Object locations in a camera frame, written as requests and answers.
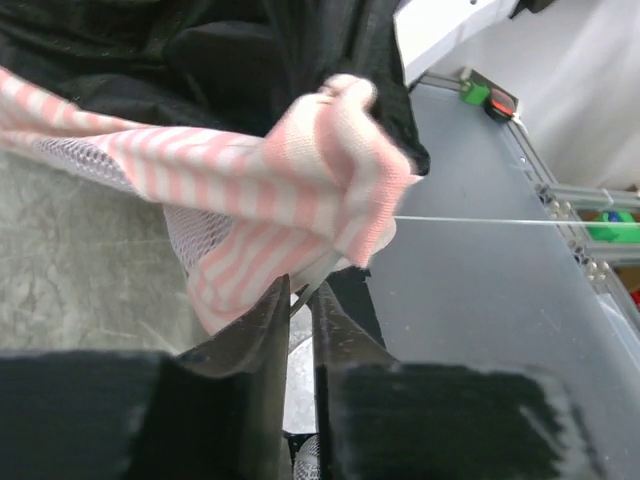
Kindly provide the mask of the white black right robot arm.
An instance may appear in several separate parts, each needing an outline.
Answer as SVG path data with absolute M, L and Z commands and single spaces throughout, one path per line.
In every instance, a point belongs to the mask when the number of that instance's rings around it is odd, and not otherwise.
M 639 4 L 404 1 L 395 15 L 405 76 L 472 67 L 514 94 L 555 177 L 627 189 L 639 182 Z

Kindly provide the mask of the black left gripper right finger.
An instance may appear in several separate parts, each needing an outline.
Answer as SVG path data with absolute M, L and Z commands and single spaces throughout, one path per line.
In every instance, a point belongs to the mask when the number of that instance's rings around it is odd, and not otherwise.
M 342 364 L 390 364 L 396 359 L 342 309 L 323 282 L 309 300 L 312 313 L 315 411 L 321 479 L 333 479 L 329 370 Z

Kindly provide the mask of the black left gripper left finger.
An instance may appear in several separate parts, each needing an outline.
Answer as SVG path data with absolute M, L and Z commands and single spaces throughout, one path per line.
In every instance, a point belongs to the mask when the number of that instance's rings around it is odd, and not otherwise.
M 289 324 L 284 276 L 248 313 L 181 356 L 196 381 L 187 412 L 211 474 L 279 477 Z

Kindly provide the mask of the pink striped pet tent fabric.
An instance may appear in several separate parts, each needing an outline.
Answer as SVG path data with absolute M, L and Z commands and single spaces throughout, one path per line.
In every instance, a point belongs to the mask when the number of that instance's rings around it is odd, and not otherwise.
M 162 205 L 205 330 L 366 268 L 427 174 L 393 1 L 5 1 L 1 145 Z

